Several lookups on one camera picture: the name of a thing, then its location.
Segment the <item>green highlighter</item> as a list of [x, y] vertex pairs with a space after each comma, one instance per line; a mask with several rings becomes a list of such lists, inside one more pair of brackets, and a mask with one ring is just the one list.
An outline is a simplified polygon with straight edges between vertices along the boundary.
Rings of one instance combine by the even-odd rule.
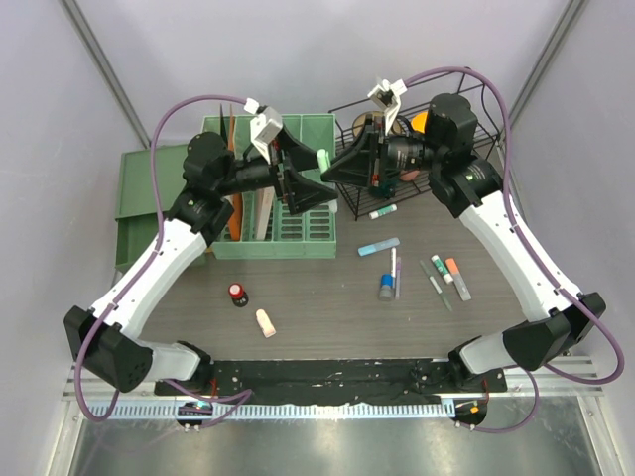
[[317, 150], [317, 165], [322, 174], [330, 168], [330, 156], [326, 149]]

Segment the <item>white folder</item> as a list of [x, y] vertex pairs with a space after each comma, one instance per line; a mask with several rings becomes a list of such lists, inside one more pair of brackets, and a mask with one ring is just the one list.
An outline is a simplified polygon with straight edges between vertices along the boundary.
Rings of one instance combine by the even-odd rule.
[[272, 206], [276, 198], [276, 191], [271, 187], [259, 189], [256, 192], [254, 240], [263, 241], [267, 234]]

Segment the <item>light blue highlighter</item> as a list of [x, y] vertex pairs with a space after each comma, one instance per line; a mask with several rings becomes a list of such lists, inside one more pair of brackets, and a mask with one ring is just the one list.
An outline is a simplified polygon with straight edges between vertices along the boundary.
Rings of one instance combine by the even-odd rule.
[[360, 257], [366, 257], [381, 251], [389, 250], [400, 245], [397, 237], [382, 240], [373, 244], [365, 245], [357, 250]]

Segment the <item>drawer box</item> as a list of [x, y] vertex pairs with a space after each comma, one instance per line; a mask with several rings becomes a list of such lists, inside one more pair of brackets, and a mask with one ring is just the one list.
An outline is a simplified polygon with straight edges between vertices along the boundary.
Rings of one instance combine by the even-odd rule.
[[[183, 162], [186, 155], [185, 144], [164, 146], [156, 151], [156, 174], [164, 212], [169, 211], [185, 186]], [[127, 152], [121, 157], [115, 220], [115, 269], [126, 273], [158, 232], [148, 150]]]

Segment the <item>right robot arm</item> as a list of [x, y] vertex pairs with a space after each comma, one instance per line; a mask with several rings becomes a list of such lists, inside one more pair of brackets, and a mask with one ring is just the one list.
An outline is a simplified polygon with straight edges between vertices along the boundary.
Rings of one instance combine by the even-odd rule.
[[501, 175], [473, 150], [477, 125], [469, 101], [450, 93], [432, 99], [421, 132], [389, 135], [368, 116], [352, 144], [321, 174], [327, 182], [366, 187], [401, 172], [427, 172], [433, 196], [480, 241], [507, 279], [525, 319], [449, 353], [447, 376], [462, 392], [497, 368], [543, 367], [580, 343], [606, 310], [599, 294], [583, 293], [564, 276], [504, 196]]

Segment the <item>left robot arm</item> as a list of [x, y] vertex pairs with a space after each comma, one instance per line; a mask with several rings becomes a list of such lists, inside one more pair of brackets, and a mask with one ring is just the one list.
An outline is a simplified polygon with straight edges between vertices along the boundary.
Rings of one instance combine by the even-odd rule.
[[199, 348], [143, 342], [150, 314], [180, 274], [220, 236], [234, 212], [230, 195], [272, 188], [290, 213], [302, 214], [336, 199], [329, 186], [305, 178], [328, 168], [317, 151], [287, 129], [262, 144], [260, 155], [237, 160], [215, 132], [194, 136], [183, 167], [185, 187], [162, 219], [157, 237], [123, 278], [89, 309], [74, 306], [64, 317], [75, 369], [87, 369], [121, 393], [143, 382], [173, 380], [189, 395], [210, 386], [213, 365]]

